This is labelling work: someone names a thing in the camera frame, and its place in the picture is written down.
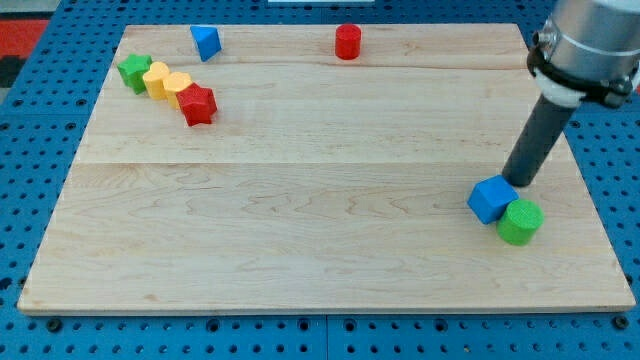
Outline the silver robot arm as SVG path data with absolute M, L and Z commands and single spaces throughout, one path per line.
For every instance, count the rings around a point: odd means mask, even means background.
M 559 0 L 527 66 L 551 103 L 618 108 L 639 85 L 639 0 Z

